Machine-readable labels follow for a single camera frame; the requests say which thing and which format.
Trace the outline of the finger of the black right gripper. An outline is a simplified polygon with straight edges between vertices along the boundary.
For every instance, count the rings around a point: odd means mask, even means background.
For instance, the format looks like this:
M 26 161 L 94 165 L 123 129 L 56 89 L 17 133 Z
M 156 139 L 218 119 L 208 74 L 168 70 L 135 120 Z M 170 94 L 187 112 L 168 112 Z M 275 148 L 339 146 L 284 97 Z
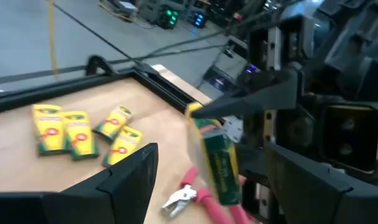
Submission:
M 237 145 L 239 174 L 259 184 L 268 184 L 265 152 L 247 145 Z
M 261 89 L 248 92 L 234 90 L 191 113 L 193 118 L 222 118 L 256 114 L 267 110 L 293 109 L 297 104 L 298 73 L 293 69 L 261 72 L 256 78 L 274 78 Z

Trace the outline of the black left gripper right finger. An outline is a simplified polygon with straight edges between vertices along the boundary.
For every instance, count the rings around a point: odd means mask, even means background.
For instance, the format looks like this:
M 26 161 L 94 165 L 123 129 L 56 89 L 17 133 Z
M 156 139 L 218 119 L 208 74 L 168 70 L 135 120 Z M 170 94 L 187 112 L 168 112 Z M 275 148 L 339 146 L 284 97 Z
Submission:
M 265 142 L 270 188 L 288 224 L 378 224 L 378 187 Z

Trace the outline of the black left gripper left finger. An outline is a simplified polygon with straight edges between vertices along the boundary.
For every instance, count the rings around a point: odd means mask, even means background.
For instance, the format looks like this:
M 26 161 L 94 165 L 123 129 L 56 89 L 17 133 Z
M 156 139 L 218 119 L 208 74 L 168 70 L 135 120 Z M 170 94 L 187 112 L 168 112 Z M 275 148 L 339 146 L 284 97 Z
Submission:
M 152 142 L 61 192 L 0 192 L 0 224 L 143 224 L 158 161 Z

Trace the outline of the pink handled pliers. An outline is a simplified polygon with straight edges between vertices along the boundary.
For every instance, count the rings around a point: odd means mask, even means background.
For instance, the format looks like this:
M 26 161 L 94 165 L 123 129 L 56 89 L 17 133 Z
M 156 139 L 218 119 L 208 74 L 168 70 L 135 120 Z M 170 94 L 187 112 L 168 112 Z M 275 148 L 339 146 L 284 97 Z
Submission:
M 214 224 L 233 224 L 224 213 L 222 206 L 214 199 L 207 188 L 193 189 L 198 175 L 196 167 L 191 167 L 183 176 L 180 188 L 163 204 L 162 211 L 168 218 L 175 218 L 192 202 L 201 204 Z
M 240 203 L 228 207 L 235 224 L 254 224 L 254 218 L 243 209 Z

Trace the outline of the black computer box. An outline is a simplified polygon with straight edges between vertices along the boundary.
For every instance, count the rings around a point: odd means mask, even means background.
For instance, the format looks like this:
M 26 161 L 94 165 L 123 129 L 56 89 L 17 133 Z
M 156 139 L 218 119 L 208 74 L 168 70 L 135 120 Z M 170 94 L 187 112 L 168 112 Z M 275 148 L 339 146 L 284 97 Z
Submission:
M 222 93 L 235 90 L 239 79 L 259 72 L 259 68 L 241 57 L 218 57 L 202 75 L 197 88 L 207 83 Z

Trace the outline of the device with blue lights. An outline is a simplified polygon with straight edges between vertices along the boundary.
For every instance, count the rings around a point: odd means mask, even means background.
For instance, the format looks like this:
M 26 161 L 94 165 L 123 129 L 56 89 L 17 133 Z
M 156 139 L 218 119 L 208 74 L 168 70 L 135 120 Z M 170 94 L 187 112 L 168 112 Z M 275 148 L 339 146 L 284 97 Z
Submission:
M 202 12 L 194 11 L 190 16 L 189 21 L 196 28 L 202 29 L 205 27 L 205 24 L 207 22 L 207 16 Z

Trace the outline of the computer with green lights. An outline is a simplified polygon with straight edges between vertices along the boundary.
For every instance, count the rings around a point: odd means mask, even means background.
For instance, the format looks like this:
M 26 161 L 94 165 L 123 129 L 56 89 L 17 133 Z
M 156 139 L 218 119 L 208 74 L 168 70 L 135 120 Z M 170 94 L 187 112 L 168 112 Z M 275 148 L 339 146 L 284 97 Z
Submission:
M 174 29 L 179 15 L 180 11 L 168 5 L 161 5 L 157 18 L 157 25 L 163 29 Z

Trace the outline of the silver metal bracket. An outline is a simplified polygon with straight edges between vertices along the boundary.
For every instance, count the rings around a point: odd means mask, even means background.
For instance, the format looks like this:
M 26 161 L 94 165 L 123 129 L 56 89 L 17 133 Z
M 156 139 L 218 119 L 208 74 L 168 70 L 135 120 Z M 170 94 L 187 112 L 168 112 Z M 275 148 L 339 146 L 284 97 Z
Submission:
M 225 117 L 223 129 L 232 141 L 238 143 L 243 136 L 243 121 L 236 116 Z

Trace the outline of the black aluminium table frame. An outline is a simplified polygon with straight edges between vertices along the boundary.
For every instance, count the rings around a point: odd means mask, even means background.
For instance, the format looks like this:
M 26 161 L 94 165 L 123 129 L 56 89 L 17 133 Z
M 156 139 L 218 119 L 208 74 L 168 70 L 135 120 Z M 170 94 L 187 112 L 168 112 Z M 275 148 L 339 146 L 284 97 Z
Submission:
M 83 68 L 85 76 L 81 78 L 0 93 L 0 113 L 127 78 L 134 79 L 181 113 L 189 103 L 198 101 L 206 104 L 210 101 L 196 88 L 185 91 L 177 81 L 163 76 L 146 63 L 140 62 L 133 67 L 115 70 L 105 58 L 92 55 Z

